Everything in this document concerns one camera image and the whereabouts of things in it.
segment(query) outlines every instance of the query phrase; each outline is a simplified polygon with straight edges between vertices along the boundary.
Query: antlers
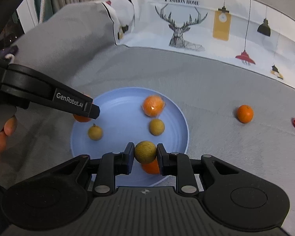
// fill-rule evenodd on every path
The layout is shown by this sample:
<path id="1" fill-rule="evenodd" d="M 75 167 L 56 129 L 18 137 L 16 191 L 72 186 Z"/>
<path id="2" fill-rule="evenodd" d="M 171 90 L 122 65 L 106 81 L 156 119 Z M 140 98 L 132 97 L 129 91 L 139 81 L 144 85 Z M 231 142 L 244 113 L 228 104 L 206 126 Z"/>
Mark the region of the antlers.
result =
<path id="1" fill-rule="evenodd" d="M 201 24 L 202 21 L 204 21 L 206 19 L 208 14 L 206 14 L 204 18 L 201 18 L 201 13 L 197 10 L 196 7 L 195 7 L 195 9 L 196 9 L 196 11 L 198 13 L 198 18 L 196 20 L 192 21 L 191 14 L 189 14 L 189 21 L 185 22 L 183 24 L 182 28 L 187 28 L 188 26 Z"/>
<path id="2" fill-rule="evenodd" d="M 167 5 L 168 5 L 168 4 L 166 4 L 163 8 L 161 8 L 161 12 L 159 12 L 159 11 L 157 10 L 156 6 L 155 6 L 155 10 L 156 10 L 157 14 L 158 14 L 163 20 L 167 21 L 167 22 L 170 24 L 170 26 L 177 28 L 177 26 L 175 25 L 175 20 L 173 20 L 173 19 L 171 18 L 171 12 L 170 12 L 170 14 L 168 15 L 168 17 L 166 17 L 166 14 L 164 14 L 164 8 L 165 8 Z M 204 18 L 201 18 L 201 13 L 199 13 L 199 11 L 197 10 L 196 7 L 195 7 L 195 9 L 196 9 L 196 11 L 197 11 L 197 13 L 198 13 L 198 17 L 197 17 L 197 19 L 196 19 L 195 21 L 192 21 L 191 14 L 190 14 L 190 15 L 189 15 L 189 21 L 185 22 L 185 23 L 183 24 L 183 26 L 181 27 L 181 29 L 186 29 L 186 28 L 188 28 L 189 26 L 197 25 L 197 24 L 201 24 L 202 21 L 204 21 L 204 20 L 206 19 L 206 17 L 207 17 L 208 14 L 206 14 Z"/>
<path id="3" fill-rule="evenodd" d="M 157 12 L 157 14 L 165 21 L 167 21 L 171 26 L 173 27 L 177 27 L 175 25 L 175 20 L 172 20 L 171 18 L 171 12 L 170 14 L 168 15 L 168 18 L 166 18 L 166 14 L 164 14 L 164 8 L 167 6 L 168 4 L 166 4 L 163 8 L 161 8 L 161 13 L 159 13 L 159 11 L 157 10 L 156 6 L 155 6 L 155 10 Z"/>

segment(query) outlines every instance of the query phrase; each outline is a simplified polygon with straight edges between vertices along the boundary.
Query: screw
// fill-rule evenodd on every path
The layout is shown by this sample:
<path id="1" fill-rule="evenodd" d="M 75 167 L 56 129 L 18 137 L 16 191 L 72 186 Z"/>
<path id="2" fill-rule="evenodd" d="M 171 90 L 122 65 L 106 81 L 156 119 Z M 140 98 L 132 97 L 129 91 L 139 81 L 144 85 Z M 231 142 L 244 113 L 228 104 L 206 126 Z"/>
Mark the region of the screw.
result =
<path id="1" fill-rule="evenodd" d="M 95 190 L 95 192 L 97 192 L 99 194 L 105 194 L 110 191 L 110 188 L 107 185 L 98 185 L 95 187 L 94 190 Z"/>
<path id="2" fill-rule="evenodd" d="M 186 194 L 192 194 L 195 193 L 197 191 L 197 188 L 195 188 L 192 185 L 185 185 L 182 187 L 182 191 Z"/>

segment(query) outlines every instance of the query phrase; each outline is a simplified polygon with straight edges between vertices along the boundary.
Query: gray blanket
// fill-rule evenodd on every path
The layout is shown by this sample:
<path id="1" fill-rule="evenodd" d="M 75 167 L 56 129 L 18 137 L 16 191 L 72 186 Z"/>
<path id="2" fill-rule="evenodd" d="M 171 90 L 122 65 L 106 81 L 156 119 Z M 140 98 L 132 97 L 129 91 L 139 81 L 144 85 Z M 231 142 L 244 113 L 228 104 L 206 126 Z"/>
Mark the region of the gray blanket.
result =
<path id="1" fill-rule="evenodd" d="M 295 235 L 294 89 L 218 61 L 117 46 L 102 4 L 68 5 L 17 45 L 16 63 L 92 97 L 139 86 L 171 98 L 189 124 L 189 157 L 211 154 L 282 187 L 291 203 L 283 228 Z M 234 117 L 242 104 L 255 111 L 253 121 L 245 125 Z M 72 157 L 72 115 L 31 104 L 28 110 L 18 109 L 16 116 L 18 128 L 0 167 L 5 187 Z M 175 185 L 175 178 L 161 185 Z"/>

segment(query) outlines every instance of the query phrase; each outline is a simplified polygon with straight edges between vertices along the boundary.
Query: orange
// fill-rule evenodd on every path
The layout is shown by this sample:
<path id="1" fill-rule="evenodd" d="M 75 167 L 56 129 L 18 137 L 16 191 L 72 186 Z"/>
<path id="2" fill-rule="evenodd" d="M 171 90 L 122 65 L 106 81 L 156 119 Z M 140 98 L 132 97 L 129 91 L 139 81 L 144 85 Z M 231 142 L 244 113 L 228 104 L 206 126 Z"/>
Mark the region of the orange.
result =
<path id="1" fill-rule="evenodd" d="M 254 117 L 254 111 L 249 105 L 242 105 L 237 109 L 237 118 L 242 123 L 248 123 Z"/>
<path id="2" fill-rule="evenodd" d="M 80 115 L 73 115 L 74 119 L 76 119 L 78 122 L 89 122 L 91 118 L 80 116 Z"/>
<path id="3" fill-rule="evenodd" d="M 143 104 L 142 109 L 144 113 L 149 117 L 156 117 L 161 114 L 165 106 L 165 102 L 158 95 L 148 96 Z"/>
<path id="4" fill-rule="evenodd" d="M 148 164 L 141 164 L 143 170 L 148 174 L 159 174 L 159 164 L 157 163 L 157 158 Z"/>

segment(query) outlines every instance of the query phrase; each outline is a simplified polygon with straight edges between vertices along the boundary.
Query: small yellow fruit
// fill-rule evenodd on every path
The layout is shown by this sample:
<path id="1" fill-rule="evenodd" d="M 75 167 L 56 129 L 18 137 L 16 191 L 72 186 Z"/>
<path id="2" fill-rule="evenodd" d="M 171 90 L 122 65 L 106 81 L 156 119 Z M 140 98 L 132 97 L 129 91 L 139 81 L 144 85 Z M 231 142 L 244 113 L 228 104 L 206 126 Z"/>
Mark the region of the small yellow fruit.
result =
<path id="1" fill-rule="evenodd" d="M 93 124 L 93 126 L 89 128 L 87 134 L 92 140 L 100 140 L 103 136 L 103 130 L 101 127 Z"/>
<path id="2" fill-rule="evenodd" d="M 149 129 L 151 134 L 155 136 L 159 136 L 162 134 L 165 130 L 165 124 L 160 119 L 153 119 L 150 122 Z"/>
<path id="3" fill-rule="evenodd" d="M 141 164 L 148 164 L 156 158 L 156 146 L 150 141 L 142 141 L 134 148 L 134 157 Z"/>

